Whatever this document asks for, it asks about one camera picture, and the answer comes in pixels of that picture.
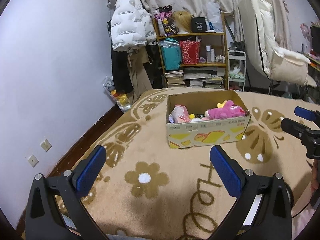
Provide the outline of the person right hand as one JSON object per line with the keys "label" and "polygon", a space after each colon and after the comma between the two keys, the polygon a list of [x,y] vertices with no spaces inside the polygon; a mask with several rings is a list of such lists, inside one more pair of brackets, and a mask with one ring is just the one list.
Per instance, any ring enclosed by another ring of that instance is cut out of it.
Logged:
{"label": "person right hand", "polygon": [[319,187],[319,181],[317,179],[317,177],[318,177],[318,160],[316,160],[316,159],[313,161],[311,174],[312,174],[312,180],[311,180],[310,188],[311,188],[311,193],[314,193]]}

